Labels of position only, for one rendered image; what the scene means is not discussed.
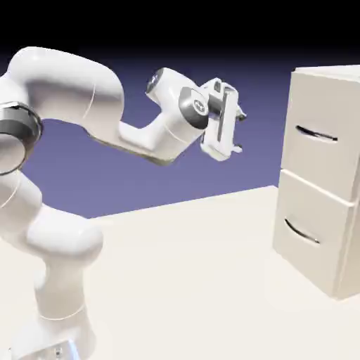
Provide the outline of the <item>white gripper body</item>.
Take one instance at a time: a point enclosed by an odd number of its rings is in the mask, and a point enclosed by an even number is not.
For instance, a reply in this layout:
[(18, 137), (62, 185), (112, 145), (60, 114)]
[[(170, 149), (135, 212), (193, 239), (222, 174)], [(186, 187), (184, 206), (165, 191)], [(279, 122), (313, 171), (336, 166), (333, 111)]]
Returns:
[(230, 158), (236, 126), (238, 92), (230, 85), (208, 85), (209, 119), (200, 147), (216, 161)]

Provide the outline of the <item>white drawer front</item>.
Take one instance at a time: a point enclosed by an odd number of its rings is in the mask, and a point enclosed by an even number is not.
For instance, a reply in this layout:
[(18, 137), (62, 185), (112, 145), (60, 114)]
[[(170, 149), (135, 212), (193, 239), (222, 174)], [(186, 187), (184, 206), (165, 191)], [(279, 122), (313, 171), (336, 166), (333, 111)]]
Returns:
[[(285, 218), (321, 244), (298, 236)], [(281, 170), (273, 248), (329, 297), (360, 294), (360, 197), (346, 201)]]
[[(305, 136), (300, 125), (338, 137)], [(291, 74), (282, 169), (353, 201), (360, 184), (360, 78), (296, 69)]]

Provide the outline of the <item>white cabinet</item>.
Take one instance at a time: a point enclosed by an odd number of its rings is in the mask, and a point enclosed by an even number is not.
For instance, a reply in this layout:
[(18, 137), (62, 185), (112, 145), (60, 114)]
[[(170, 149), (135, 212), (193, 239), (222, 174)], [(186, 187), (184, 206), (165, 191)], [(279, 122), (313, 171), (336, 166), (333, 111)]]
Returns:
[(291, 74), (273, 247), (329, 297), (360, 294), (360, 65)]

